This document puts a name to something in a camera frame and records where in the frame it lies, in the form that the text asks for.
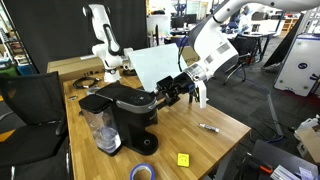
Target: box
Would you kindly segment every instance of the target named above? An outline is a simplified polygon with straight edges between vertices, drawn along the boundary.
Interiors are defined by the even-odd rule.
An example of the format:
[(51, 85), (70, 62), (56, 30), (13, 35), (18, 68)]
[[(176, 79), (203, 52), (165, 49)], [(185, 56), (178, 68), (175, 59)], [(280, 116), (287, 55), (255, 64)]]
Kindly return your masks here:
[(320, 136), (316, 131), (320, 130), (320, 125), (313, 128), (298, 129), (297, 135), (301, 139), (297, 148), (300, 155), (307, 161), (320, 165)]
[(188, 66), (199, 61), (199, 59), (200, 59), (198, 54), (190, 46), (185, 46), (183, 48), (181, 55)]
[(97, 57), (84, 60), (74, 57), (49, 62), (47, 72), (54, 71), (59, 72), (60, 81), (64, 82), (104, 72), (104, 66)]

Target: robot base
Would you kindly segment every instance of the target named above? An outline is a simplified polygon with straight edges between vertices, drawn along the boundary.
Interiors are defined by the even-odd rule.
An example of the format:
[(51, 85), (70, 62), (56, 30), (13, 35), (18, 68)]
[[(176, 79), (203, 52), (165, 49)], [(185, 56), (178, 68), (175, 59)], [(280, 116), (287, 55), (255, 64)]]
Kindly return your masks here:
[(116, 81), (120, 80), (121, 76), (120, 76), (118, 70), (115, 70), (114, 73), (107, 72), (107, 71), (104, 73), (104, 82), (110, 82), (111, 83), (111, 82), (116, 82)]

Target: white machine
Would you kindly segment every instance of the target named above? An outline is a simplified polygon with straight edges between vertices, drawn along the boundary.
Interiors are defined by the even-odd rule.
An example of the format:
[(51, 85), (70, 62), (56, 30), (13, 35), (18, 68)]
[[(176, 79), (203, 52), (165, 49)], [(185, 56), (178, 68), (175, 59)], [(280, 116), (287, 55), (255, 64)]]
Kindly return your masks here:
[(238, 53), (221, 33), (220, 24), (247, 3), (260, 3), (285, 11), (302, 11), (320, 6), (319, 0), (225, 0), (189, 33), (189, 44), (200, 56), (200, 60), (175, 78), (167, 77), (157, 83), (155, 93), (162, 93), (168, 105), (179, 100), (178, 95), (190, 93), (192, 87), (197, 88), (194, 96), (199, 100), (200, 107), (206, 106), (207, 81), (226, 61), (238, 58)]
[(106, 9), (100, 4), (91, 4), (83, 7), (83, 14), (92, 19), (92, 26), (97, 39), (103, 41), (103, 44), (97, 44), (92, 47), (94, 55), (98, 56), (105, 68), (105, 82), (115, 82), (121, 77), (117, 67), (123, 66), (126, 70), (132, 70), (133, 67), (127, 56), (127, 52), (133, 51), (132, 48), (124, 49), (124, 57), (120, 56), (121, 48), (114, 37), (109, 17)]
[(289, 51), (274, 87), (307, 96), (320, 75), (320, 37), (298, 35)]

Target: coffee maker lid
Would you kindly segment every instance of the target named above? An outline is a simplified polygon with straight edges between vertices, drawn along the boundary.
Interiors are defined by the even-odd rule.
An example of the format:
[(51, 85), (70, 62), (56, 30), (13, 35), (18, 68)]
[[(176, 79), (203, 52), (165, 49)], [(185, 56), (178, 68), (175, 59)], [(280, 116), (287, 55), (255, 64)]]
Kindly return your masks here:
[(79, 101), (81, 109), (87, 110), (91, 113), (98, 114), (109, 106), (110, 100), (90, 94)]

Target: black backdrop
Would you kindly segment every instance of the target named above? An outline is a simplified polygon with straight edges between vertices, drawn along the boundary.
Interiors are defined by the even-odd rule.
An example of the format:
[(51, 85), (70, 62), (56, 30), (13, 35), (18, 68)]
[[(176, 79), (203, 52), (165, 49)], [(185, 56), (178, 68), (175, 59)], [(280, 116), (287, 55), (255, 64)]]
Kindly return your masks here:
[(40, 73), (47, 71), (49, 61), (92, 54), (99, 41), (82, 7), (94, 3), (110, 8), (111, 27), (121, 48), (147, 47), (145, 0), (4, 0)]

